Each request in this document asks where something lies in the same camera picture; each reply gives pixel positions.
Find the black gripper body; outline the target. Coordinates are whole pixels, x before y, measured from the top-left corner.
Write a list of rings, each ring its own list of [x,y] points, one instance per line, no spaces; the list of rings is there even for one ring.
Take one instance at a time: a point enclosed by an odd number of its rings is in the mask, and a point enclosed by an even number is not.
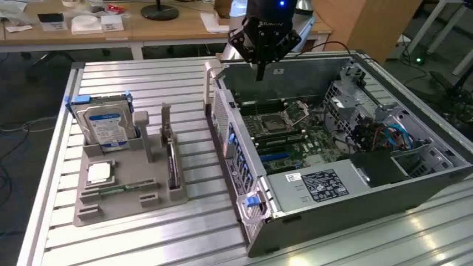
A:
[[[243,27],[256,47],[259,63],[260,37],[267,32],[288,32],[293,29],[295,8],[296,1],[248,1]]]

